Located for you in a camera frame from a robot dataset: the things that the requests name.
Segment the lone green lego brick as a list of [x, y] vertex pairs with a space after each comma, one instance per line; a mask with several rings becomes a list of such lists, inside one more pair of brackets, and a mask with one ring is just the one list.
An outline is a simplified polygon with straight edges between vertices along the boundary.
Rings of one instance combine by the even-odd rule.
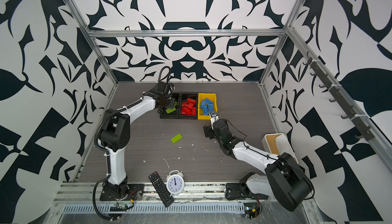
[[166, 109], [165, 111], [167, 114], [171, 114], [171, 113], [175, 112], [176, 110], [177, 110], [177, 108], [173, 107], [172, 109]]

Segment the red lego brick cluster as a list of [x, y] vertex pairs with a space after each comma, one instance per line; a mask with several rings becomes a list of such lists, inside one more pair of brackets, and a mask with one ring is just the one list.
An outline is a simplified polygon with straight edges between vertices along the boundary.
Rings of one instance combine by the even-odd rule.
[[194, 99], [188, 98], [186, 103], [187, 103], [187, 108], [192, 110], [195, 107], [195, 105], [197, 104], [197, 101]]

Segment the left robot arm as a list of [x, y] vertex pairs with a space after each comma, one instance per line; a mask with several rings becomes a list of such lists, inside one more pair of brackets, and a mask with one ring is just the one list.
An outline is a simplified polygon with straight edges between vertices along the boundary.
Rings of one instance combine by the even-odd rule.
[[125, 171], [125, 148], [130, 141], [131, 124], [155, 109], [174, 107], [173, 83], [159, 81], [153, 89], [144, 92], [133, 103], [119, 109], [108, 109], [94, 135], [94, 145], [104, 152], [107, 173], [103, 180], [104, 191], [112, 198], [124, 198], [128, 194], [128, 178]]

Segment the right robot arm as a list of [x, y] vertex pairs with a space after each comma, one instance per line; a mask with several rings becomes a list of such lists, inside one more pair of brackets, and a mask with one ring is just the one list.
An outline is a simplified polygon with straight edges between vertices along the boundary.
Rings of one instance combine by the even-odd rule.
[[252, 195], [273, 196], [286, 210], [293, 212], [315, 188], [303, 169], [288, 153], [276, 155], [255, 148], [230, 132], [229, 121], [218, 119], [204, 126], [206, 138], [215, 139], [226, 156], [246, 162], [265, 174], [266, 179], [249, 173], [240, 184]]

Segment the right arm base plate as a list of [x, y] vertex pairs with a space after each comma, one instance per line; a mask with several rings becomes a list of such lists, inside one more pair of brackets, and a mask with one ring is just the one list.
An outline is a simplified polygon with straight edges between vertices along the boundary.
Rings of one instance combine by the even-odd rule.
[[241, 183], [227, 183], [225, 198], [229, 201], [236, 199], [253, 199], [254, 194], [251, 193], [245, 184]]

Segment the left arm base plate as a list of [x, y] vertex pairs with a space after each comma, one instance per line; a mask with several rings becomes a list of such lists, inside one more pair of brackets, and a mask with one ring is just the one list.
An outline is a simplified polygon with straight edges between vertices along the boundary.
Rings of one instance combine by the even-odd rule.
[[100, 201], [137, 200], [144, 194], [144, 184], [113, 185], [104, 183]]

